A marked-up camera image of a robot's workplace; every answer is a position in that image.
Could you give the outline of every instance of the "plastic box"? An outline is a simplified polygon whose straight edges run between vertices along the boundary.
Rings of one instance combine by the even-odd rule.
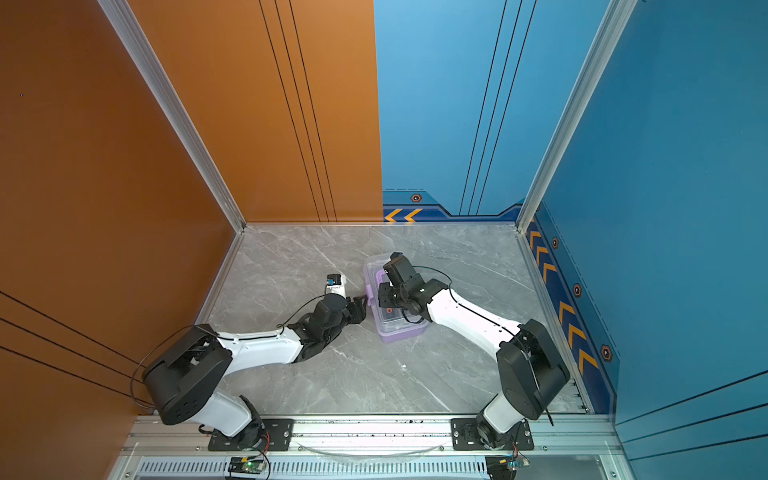
[[[390,253],[384,253],[368,257],[362,269],[362,275],[366,279],[368,304],[371,306],[373,320],[376,322],[376,331],[385,343],[419,335],[429,324],[427,320],[421,323],[406,322],[399,309],[386,309],[379,306],[379,284],[389,282],[384,271],[384,264],[389,262],[389,255]]]

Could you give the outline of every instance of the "aluminum frame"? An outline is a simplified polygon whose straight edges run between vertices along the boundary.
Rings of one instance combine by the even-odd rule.
[[[265,415],[264,418],[277,416]],[[349,459],[351,462],[370,465],[415,461],[451,463],[472,458],[477,462],[484,462],[485,456],[489,454],[488,451],[463,452],[454,450],[452,446],[451,419],[474,417],[474,415],[449,413],[295,415],[293,418],[296,423],[290,449],[287,452],[270,452],[269,456],[272,462],[296,464],[316,462],[318,459],[321,462],[343,459],[334,455],[354,455],[354,459]],[[525,452],[529,458],[553,455],[595,455],[601,460],[606,478],[633,480],[624,451],[606,415],[554,414],[554,426],[550,425],[546,418],[529,422],[532,438],[536,444],[534,450]],[[207,437],[197,431],[197,423],[163,425],[158,416],[138,417],[109,479],[118,480],[136,476],[137,469],[145,459],[165,462],[174,458],[178,458],[179,462],[217,461],[243,454],[242,452],[208,452],[206,444]],[[511,453],[494,452],[495,455]],[[178,475],[164,473],[163,476],[187,477],[184,472],[178,472]],[[342,476],[359,478],[371,475],[368,471],[361,475]]]
[[[98,2],[232,228],[236,232],[242,231],[246,224],[245,218],[127,0]]]
[[[451,419],[473,419],[475,414],[389,414],[389,415],[288,415],[295,420],[287,452],[270,456],[314,456],[318,452],[359,455],[423,456],[485,455],[486,451],[453,449]],[[265,419],[284,418],[265,415]],[[554,426],[545,417],[529,420],[536,448],[526,456],[539,455],[620,455],[624,451],[607,415],[553,414]],[[126,439],[120,457],[198,456],[207,451],[208,438],[197,431],[198,424],[184,422],[164,425],[159,416],[140,416]],[[512,451],[496,451],[511,454]],[[221,452],[221,455],[242,452]]]
[[[198,323],[205,323],[208,320],[211,311],[213,311],[216,299],[219,297],[219,293],[221,293],[224,282],[227,280],[227,275],[229,275],[232,264],[235,261],[237,251],[240,250],[240,245],[243,243],[243,238],[245,238],[244,230],[235,232],[230,248],[227,250],[227,254],[221,262],[219,271],[216,273],[216,278],[214,278],[214,282],[211,284],[208,294],[203,301],[203,306],[200,308],[200,312],[197,313],[197,318],[194,320],[195,325]]]
[[[552,139],[536,171],[528,195],[525,196],[525,201],[518,215],[518,231],[525,232],[528,229],[528,224],[533,219],[541,199],[544,198],[549,182],[558,169],[565,149],[571,142],[571,137],[573,137],[581,116],[592,98],[594,89],[598,86],[605,66],[614,53],[619,37],[624,31],[624,27],[627,26],[627,21],[632,15],[636,3],[637,0],[611,0],[608,5],[598,33],[594,36],[592,46],[581,66],[568,103],[565,104],[563,115],[552,134]]]

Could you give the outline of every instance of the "marble tabletop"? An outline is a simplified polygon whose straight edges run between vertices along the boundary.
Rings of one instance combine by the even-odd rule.
[[[208,321],[219,332],[274,329],[323,293],[329,273],[347,276],[348,296],[363,294],[364,260],[395,251],[446,272],[456,292],[499,316],[544,323],[513,226],[483,223],[248,226]],[[370,311],[312,359],[235,372],[223,387],[273,415],[478,412],[501,390],[495,359],[458,333],[433,323],[384,343]],[[584,411],[573,381],[550,410]]]

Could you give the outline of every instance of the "black mounting plate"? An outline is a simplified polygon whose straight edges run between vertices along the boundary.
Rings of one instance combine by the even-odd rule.
[[[531,436],[531,426],[528,420],[522,419],[512,427],[512,440],[501,450],[514,450],[515,442],[518,450],[533,450],[533,437]],[[451,435],[453,435],[453,449],[459,451],[465,450],[483,450],[488,451],[480,442],[476,419],[451,419]]]
[[[262,421],[270,433],[270,452],[287,452],[290,437],[293,434],[293,419],[262,419]],[[218,431],[210,434],[210,442],[208,442],[209,452],[255,452],[264,450],[265,447],[264,442],[260,442],[254,447],[245,448]]]

